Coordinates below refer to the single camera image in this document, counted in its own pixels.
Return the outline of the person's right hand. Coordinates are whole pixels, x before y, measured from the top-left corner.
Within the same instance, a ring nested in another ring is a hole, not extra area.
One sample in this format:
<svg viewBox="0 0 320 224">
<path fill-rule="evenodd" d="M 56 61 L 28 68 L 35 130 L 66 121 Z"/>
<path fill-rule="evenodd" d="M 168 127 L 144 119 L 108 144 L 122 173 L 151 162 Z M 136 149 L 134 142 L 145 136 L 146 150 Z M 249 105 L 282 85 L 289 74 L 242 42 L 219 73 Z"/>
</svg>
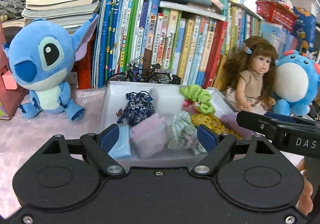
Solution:
<svg viewBox="0 0 320 224">
<path fill-rule="evenodd" d="M 304 178 L 304 188 L 297 202 L 297 208 L 304 214 L 308 215 L 313 210 L 313 201 L 311 195 L 313 194 L 313 186 L 307 179 L 307 171 L 305 160 L 302 159 L 296 166 L 297 170 L 302 173 Z"/>
</svg>

